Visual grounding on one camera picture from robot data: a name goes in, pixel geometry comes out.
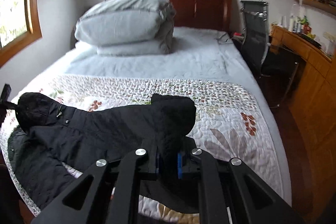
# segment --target black chair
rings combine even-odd
[[[286,47],[271,45],[268,35],[268,3],[264,1],[241,1],[245,24],[245,37],[241,55],[254,74],[261,76],[284,76],[285,91],[278,107],[291,89],[299,64],[303,61]]]

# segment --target arched window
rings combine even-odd
[[[0,67],[41,37],[37,0],[0,0]]]

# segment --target desk drawer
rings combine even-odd
[[[330,69],[331,64],[322,55],[312,50],[310,52],[308,62],[312,64],[312,66],[316,68],[324,78],[327,77],[327,73]]]
[[[284,33],[282,42],[288,47],[297,52],[304,60],[308,59],[311,48],[302,42],[300,39]]]

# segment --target wooden window frame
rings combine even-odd
[[[42,37],[37,0],[25,0],[27,31],[0,49],[0,68],[14,55]]]

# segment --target wooden headboard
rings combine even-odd
[[[231,0],[170,0],[176,10],[174,25],[229,32]]]

